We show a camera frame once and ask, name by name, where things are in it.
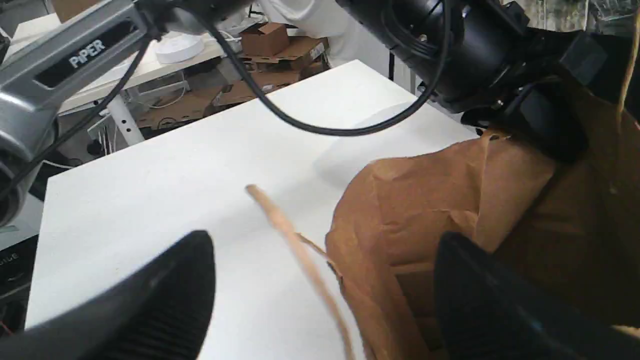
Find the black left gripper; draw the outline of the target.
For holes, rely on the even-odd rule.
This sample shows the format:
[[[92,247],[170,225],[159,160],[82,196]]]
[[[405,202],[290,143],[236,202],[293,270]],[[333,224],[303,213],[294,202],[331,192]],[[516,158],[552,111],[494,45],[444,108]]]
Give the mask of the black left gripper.
[[[515,1],[338,4],[426,85],[435,83],[432,99],[448,111],[510,102],[502,112],[503,127],[544,155],[574,163],[588,147],[563,85],[551,81],[586,85],[594,79],[607,54],[592,34],[529,27],[530,19]]]

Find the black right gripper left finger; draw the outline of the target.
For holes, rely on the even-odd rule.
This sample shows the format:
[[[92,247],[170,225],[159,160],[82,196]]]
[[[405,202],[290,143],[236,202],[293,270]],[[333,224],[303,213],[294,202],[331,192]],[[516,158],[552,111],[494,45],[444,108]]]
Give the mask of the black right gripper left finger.
[[[186,234],[107,291],[1,342],[3,360],[196,360],[216,289],[213,240]]]

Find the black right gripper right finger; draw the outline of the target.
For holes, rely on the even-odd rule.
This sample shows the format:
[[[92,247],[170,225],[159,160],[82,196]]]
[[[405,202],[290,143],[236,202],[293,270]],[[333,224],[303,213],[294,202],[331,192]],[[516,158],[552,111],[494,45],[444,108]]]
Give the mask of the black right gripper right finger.
[[[637,360],[639,338],[554,300],[457,232],[439,240],[435,315],[451,360]]]

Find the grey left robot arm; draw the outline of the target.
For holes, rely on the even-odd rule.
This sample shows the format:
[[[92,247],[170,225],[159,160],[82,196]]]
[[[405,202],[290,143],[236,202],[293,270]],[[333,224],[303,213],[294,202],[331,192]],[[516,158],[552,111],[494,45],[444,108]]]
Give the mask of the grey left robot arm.
[[[562,100],[563,81],[589,85],[608,54],[598,34],[529,27],[517,2],[341,0],[339,5],[425,82],[407,109],[375,125],[334,129],[286,114],[254,82],[217,29],[247,0],[105,0],[25,46],[1,66],[1,224],[18,215],[42,162],[124,89],[153,40],[208,32],[265,107],[304,132],[362,137],[428,100],[462,123],[515,132],[544,155],[574,162],[586,135]]]

